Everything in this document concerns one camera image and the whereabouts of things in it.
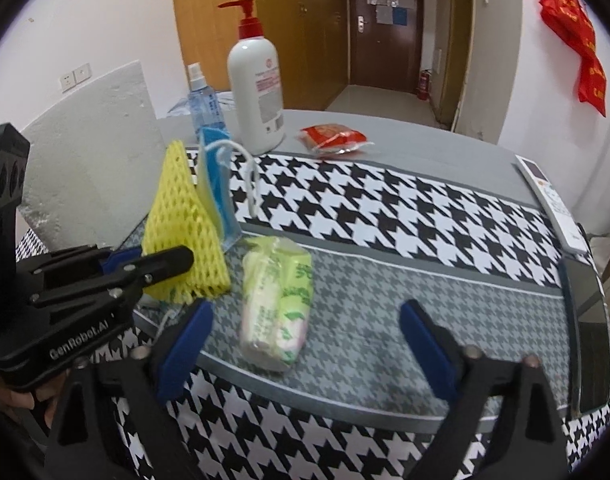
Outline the white lotion pump bottle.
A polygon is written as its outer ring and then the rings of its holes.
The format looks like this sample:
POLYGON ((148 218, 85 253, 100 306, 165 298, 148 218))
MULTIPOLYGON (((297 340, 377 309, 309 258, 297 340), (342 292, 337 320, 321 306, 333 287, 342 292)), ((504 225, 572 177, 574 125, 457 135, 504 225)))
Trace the white lotion pump bottle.
POLYGON ((240 8, 243 13, 239 40, 228 54, 227 72, 240 143, 252 155, 262 155, 277 148, 285 135, 277 49, 254 15, 254 0, 230 0, 218 8, 240 8))

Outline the blue spray bottle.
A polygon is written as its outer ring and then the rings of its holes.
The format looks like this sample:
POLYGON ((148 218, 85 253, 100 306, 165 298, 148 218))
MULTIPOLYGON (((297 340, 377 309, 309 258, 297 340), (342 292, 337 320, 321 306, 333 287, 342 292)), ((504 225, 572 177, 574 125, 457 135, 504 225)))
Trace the blue spray bottle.
POLYGON ((221 111, 217 93, 207 83, 199 63, 187 66, 190 93, 188 105, 195 132, 202 128, 224 130, 224 114, 221 111))

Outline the light blue crumpled cloth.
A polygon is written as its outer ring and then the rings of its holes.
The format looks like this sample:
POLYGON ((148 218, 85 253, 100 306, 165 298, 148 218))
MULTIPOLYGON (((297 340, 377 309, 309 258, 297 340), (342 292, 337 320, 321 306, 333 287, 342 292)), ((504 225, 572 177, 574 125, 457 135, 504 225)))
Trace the light blue crumpled cloth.
POLYGON ((222 118, 232 115, 235 112, 235 101, 230 91, 218 91, 211 98, 189 98, 185 96, 180 99, 167 112, 167 117, 177 117, 186 115, 200 115, 203 112, 208 113, 209 107, 214 102, 218 102, 220 115, 222 118))

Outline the houndstooth tablecloth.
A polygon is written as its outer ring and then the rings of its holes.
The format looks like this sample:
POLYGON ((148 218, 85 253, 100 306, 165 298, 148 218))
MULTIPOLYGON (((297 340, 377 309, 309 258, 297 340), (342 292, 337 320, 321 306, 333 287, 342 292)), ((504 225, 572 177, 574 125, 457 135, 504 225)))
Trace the houndstooth tablecloth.
POLYGON ((446 414, 398 327, 415 299, 461 344, 542 360, 569 409, 561 252, 534 205, 367 160, 259 157, 262 209, 247 210, 235 157, 231 192, 245 237, 288 237, 311 255, 314 302, 304 348, 283 373, 239 347, 242 260, 181 398, 169 405, 209 479, 399 479, 446 414))

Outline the white remote control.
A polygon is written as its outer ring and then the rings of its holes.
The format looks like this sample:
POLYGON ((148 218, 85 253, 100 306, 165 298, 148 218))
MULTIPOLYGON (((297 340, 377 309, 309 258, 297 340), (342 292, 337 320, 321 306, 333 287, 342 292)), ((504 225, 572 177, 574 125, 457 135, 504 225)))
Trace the white remote control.
POLYGON ((517 165, 526 182, 543 207, 552 227, 557 234, 560 245, 570 254, 586 255, 588 245, 582 231, 574 221, 570 210, 564 205, 561 196, 552 186, 536 162, 516 156, 517 165))

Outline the black tablet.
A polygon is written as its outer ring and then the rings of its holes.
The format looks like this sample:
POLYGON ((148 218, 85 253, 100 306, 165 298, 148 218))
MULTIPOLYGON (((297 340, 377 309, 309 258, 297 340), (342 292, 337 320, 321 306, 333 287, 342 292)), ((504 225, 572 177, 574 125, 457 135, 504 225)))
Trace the black tablet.
POLYGON ((602 408, 610 399, 610 332, 605 295, 594 268, 573 257, 559 263, 570 344, 570 414, 602 408))

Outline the red hanging bag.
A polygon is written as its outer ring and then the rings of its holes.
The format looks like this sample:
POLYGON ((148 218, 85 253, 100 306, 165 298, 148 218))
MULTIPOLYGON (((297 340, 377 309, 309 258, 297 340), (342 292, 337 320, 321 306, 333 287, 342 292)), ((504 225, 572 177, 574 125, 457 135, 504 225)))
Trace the red hanging bag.
POLYGON ((540 0, 540 17, 581 59, 578 100, 607 116, 607 76, 596 52, 596 32, 580 0, 540 0))

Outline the dark brown entrance door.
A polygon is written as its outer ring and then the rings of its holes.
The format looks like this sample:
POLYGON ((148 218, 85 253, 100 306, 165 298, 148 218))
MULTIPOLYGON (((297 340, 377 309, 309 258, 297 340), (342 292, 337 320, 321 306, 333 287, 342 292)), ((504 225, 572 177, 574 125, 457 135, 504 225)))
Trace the dark brown entrance door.
POLYGON ((349 0, 349 82, 415 92, 423 22, 424 0, 349 0))

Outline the side door frame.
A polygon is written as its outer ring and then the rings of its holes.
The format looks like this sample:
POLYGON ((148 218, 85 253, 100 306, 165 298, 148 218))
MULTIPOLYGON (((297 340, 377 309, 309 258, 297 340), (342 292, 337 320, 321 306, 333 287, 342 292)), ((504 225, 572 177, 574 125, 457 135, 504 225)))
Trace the side door frame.
POLYGON ((474 0, 436 0, 432 105, 436 120, 454 131, 465 92, 474 23, 474 0))

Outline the blue face mask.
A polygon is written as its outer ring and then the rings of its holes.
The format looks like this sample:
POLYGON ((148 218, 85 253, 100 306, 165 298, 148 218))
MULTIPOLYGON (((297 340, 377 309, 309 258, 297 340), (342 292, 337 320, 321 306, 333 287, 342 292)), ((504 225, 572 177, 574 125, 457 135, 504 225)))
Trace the blue face mask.
POLYGON ((247 194, 247 210, 256 218, 261 209, 259 168, 252 154, 233 141, 223 129, 201 127, 199 147, 205 160, 206 177, 214 199, 219 220, 219 239, 224 252, 230 250, 242 236, 239 220, 235 217, 235 204, 230 190, 231 163, 234 154, 243 157, 243 184, 247 194))

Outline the red fire extinguisher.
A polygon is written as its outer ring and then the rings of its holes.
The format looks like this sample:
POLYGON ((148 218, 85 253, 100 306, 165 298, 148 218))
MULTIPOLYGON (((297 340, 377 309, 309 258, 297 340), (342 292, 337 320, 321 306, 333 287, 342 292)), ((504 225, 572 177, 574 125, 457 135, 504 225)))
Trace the red fire extinguisher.
POLYGON ((417 96, 421 101, 427 101, 431 92, 432 70, 421 70, 419 74, 417 96))

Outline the green tissue pack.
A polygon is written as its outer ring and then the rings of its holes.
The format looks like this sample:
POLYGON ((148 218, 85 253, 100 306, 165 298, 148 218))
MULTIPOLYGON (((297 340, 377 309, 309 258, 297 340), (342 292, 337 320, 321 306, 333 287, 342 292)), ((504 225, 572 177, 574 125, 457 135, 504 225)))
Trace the green tissue pack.
POLYGON ((299 357, 314 303, 313 257, 286 237, 247 239, 242 259, 240 351, 250 364, 283 373, 299 357))

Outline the wall socket and switch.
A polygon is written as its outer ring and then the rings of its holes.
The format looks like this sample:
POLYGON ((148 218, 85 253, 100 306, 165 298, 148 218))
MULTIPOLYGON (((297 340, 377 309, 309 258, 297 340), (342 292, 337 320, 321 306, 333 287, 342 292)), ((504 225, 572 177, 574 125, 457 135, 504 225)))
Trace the wall socket and switch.
POLYGON ((78 68, 75 68, 75 70, 71 70, 70 72, 62 75, 60 78, 58 78, 58 83, 60 84, 61 91, 65 93, 74 89, 76 86, 78 86, 78 84, 82 84, 90 78, 91 66, 89 63, 86 63, 78 68))

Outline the wooden wardrobe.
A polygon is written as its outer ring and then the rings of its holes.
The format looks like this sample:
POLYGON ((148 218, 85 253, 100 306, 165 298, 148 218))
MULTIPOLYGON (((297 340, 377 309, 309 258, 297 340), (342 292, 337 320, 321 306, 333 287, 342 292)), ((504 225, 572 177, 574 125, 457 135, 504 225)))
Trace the wooden wardrobe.
MULTIPOLYGON (((227 56, 239 39, 237 0, 173 0, 183 62, 200 63, 217 90, 230 87, 227 56)), ((277 48, 283 102, 325 110, 348 84, 347 0, 253 0, 277 48)))

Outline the red snack packet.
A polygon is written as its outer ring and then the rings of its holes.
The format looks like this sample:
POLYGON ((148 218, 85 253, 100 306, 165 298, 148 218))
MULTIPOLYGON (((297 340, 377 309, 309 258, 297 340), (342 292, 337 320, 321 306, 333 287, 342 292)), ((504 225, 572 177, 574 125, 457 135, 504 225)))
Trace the red snack packet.
POLYGON ((314 125, 299 133, 308 151, 316 156, 351 154, 372 145, 362 132, 340 124, 314 125))

